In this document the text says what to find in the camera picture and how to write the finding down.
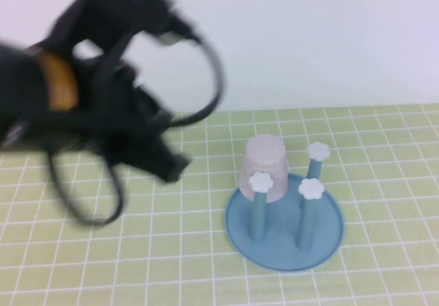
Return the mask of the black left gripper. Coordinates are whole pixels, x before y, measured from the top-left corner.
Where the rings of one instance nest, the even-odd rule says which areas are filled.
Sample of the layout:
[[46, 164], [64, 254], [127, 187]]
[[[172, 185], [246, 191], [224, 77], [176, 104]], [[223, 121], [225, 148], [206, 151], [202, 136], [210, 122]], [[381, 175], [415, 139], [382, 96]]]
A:
[[191, 161], [164, 141], [172, 114], [136, 84], [137, 70], [132, 65], [121, 62], [112, 77], [113, 107], [106, 113], [99, 154], [110, 171], [122, 164], [175, 183]]

